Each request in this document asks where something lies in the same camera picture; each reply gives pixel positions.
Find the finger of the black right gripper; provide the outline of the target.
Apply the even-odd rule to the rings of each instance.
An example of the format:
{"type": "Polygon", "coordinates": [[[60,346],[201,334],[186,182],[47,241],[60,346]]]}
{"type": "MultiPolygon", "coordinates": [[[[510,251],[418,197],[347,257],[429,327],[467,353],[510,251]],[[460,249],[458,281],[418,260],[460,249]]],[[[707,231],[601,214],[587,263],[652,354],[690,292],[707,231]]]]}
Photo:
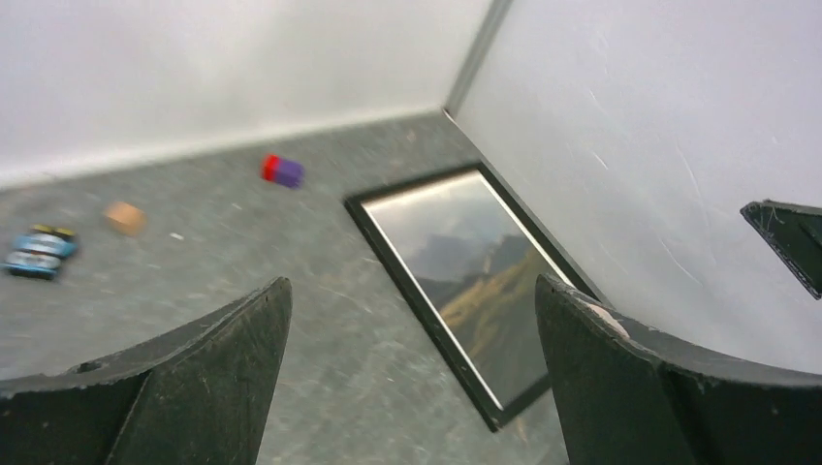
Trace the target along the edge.
{"type": "Polygon", "coordinates": [[[821,299],[821,208],[752,201],[740,213],[814,299],[821,299]]]}

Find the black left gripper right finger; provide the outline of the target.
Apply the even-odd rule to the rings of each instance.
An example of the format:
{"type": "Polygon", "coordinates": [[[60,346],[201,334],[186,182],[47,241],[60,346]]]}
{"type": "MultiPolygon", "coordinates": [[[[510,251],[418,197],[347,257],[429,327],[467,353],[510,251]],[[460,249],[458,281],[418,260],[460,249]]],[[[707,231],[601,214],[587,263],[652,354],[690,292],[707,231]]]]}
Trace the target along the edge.
{"type": "Polygon", "coordinates": [[[535,288],[574,464],[817,464],[821,378],[694,345],[549,275],[535,288]]]}

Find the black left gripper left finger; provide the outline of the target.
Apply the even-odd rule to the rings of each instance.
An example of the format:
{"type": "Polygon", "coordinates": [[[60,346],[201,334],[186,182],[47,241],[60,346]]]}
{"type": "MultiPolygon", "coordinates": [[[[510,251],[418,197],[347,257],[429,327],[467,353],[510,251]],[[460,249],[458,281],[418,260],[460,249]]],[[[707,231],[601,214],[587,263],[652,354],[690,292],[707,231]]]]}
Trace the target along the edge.
{"type": "Polygon", "coordinates": [[[252,464],[285,352],[280,277],[58,375],[1,384],[5,464],[252,464]]]}

